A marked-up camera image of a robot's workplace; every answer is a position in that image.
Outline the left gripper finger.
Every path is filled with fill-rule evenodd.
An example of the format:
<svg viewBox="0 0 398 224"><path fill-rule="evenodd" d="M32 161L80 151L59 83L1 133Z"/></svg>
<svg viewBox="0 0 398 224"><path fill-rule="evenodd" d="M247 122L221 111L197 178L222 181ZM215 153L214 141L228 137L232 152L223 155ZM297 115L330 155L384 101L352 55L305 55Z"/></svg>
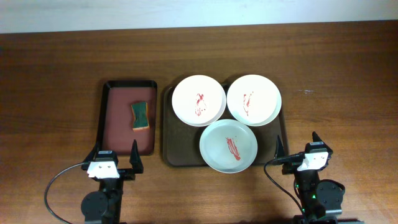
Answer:
<svg viewBox="0 0 398 224"><path fill-rule="evenodd" d="M132 168L134 170L142 170L143 169L143 163L141 161L141 157L138 152L136 140L133 140L129 162L132 165Z"/></svg>
<svg viewBox="0 0 398 224"><path fill-rule="evenodd" d="M85 157L83 162L91 162L95 159L95 156L97 152L100 150L100 143L96 142L95 145L93 146L92 150L88 153L88 155Z"/></svg>

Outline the green and orange sponge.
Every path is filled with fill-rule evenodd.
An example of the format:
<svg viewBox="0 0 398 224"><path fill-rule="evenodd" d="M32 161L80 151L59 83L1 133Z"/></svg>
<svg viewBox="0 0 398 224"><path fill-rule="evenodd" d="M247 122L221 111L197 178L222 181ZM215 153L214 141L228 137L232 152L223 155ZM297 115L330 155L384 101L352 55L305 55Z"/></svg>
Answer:
<svg viewBox="0 0 398 224"><path fill-rule="evenodd" d="M149 122L149 109L148 104L145 101L137 102L131 105L132 109L132 130L133 131L140 131L144 129L150 128Z"/></svg>

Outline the white plate front stained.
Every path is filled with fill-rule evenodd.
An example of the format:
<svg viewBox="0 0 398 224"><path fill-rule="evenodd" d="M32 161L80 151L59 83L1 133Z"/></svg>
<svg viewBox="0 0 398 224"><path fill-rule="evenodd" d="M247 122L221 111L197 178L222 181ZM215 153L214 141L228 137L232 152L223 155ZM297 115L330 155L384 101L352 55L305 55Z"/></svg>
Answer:
<svg viewBox="0 0 398 224"><path fill-rule="evenodd" d="M208 166L226 174L247 169L258 152L253 131L234 119L221 119L206 127L199 148Z"/></svg>

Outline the white plate stained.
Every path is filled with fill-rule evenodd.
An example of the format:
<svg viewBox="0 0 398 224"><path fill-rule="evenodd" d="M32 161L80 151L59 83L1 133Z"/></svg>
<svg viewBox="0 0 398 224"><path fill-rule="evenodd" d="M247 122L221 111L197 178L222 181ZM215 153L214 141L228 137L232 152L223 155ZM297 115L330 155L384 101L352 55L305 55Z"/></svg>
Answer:
<svg viewBox="0 0 398 224"><path fill-rule="evenodd" d="M185 124L195 127L208 126L224 113L226 93L214 78L192 75L174 88L172 108Z"/></svg>
<svg viewBox="0 0 398 224"><path fill-rule="evenodd" d="M245 75L232 82L226 99L231 115L248 126L269 124L282 107L277 86L260 75Z"/></svg>
<svg viewBox="0 0 398 224"><path fill-rule="evenodd" d="M234 119L221 119L206 127L199 148L208 166L226 174L247 169L258 152L253 131Z"/></svg>

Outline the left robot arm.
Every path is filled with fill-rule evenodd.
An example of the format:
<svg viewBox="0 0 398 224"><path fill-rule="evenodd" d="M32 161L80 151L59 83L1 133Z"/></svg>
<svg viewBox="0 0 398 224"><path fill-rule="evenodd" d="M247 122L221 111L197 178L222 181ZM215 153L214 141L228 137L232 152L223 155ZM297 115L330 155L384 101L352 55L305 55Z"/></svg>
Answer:
<svg viewBox="0 0 398 224"><path fill-rule="evenodd" d="M114 224L120 222L123 185L144 172L137 141L133 141L129 162L131 168L119 169L114 151L102 151L97 142L83 160L82 170L99 183L99 189L88 193L81 202L85 223Z"/></svg>

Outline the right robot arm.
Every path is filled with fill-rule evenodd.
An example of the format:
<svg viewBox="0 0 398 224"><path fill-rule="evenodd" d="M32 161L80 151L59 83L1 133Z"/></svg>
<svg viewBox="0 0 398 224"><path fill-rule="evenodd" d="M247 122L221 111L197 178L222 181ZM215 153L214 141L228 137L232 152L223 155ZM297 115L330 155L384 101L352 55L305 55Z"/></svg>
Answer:
<svg viewBox="0 0 398 224"><path fill-rule="evenodd" d="M333 150L313 132L312 142L305 145L303 152L276 157L271 162L273 166L282 166L284 175L294 175L294 190L302 213L293 217L293 223L338 222L345 187L334 180L321 180L318 175L328 166L332 154Z"/></svg>

